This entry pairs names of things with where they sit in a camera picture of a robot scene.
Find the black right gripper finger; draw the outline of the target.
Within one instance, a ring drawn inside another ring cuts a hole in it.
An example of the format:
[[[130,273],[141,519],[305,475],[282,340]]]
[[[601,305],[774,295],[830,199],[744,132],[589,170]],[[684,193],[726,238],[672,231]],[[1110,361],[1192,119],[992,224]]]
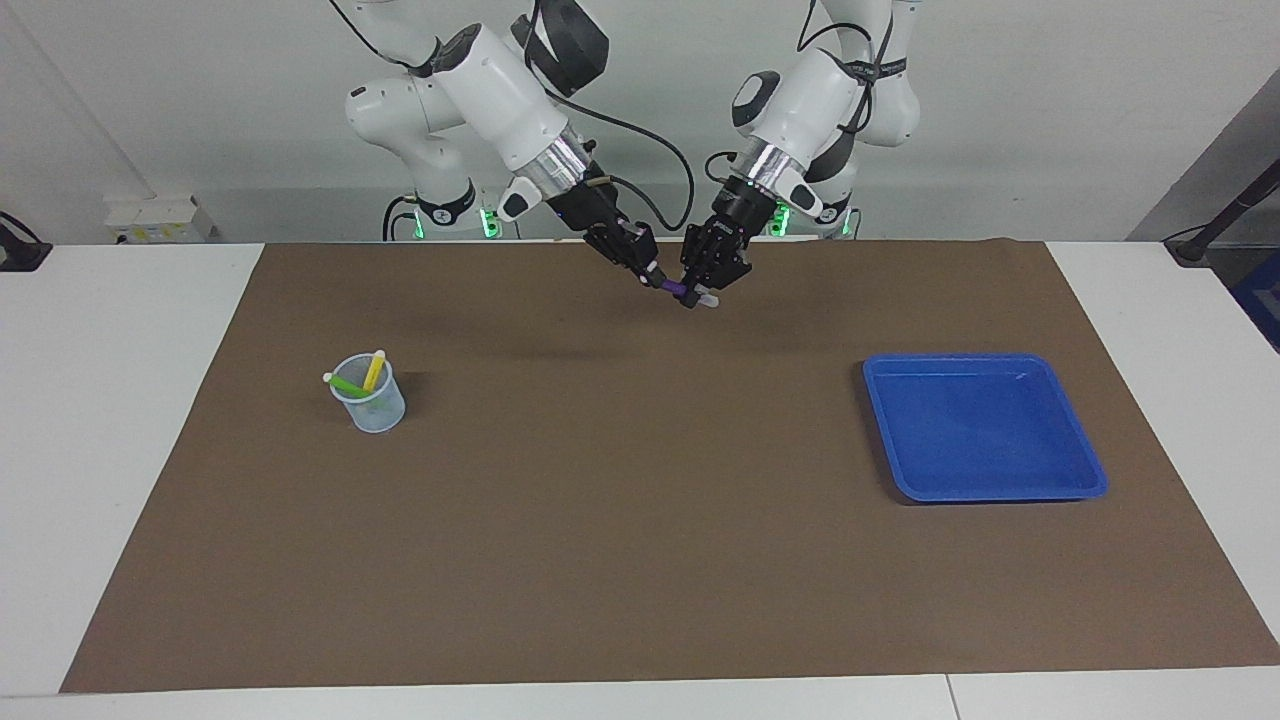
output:
[[[645,222],[620,222],[622,258],[628,269],[657,269],[658,247],[652,227]]]
[[[658,263],[657,269],[628,269],[622,258],[621,232],[589,232],[588,245],[595,249],[602,256],[617,266],[622,266],[634,274],[639,282],[649,288],[658,290],[663,286],[663,270]]]

